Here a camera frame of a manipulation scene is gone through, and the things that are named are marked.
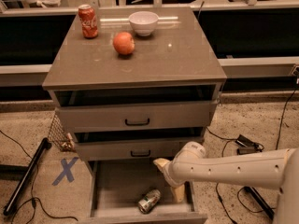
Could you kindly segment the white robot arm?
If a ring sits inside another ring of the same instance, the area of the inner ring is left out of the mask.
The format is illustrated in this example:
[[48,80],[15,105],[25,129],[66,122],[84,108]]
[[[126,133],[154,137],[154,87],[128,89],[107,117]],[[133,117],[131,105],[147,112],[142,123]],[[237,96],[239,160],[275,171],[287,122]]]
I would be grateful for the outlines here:
[[191,141],[173,160],[159,158],[153,163],[164,174],[178,202],[183,198],[182,185],[190,181],[276,189],[278,203],[273,224],[299,223],[298,148],[209,158],[201,144]]

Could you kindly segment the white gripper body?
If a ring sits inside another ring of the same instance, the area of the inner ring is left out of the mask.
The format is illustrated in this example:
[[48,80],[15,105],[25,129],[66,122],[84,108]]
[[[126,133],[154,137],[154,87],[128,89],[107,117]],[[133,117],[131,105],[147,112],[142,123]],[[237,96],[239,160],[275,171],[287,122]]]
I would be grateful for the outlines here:
[[172,163],[167,161],[162,167],[162,173],[164,175],[165,181],[173,188],[178,188],[184,184],[182,179],[179,179],[175,176],[174,171],[172,170]]

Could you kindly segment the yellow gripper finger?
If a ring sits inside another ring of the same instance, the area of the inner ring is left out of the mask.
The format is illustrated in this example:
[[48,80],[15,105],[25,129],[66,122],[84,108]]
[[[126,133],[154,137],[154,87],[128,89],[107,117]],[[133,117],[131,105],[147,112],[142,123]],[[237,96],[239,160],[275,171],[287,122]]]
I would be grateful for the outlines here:
[[164,168],[169,162],[170,160],[164,158],[158,158],[153,161],[153,163],[156,165],[160,172],[164,170]]
[[176,188],[171,187],[171,192],[173,194],[174,200],[177,203],[181,203],[184,200],[185,185],[181,185],[181,186],[176,187]]

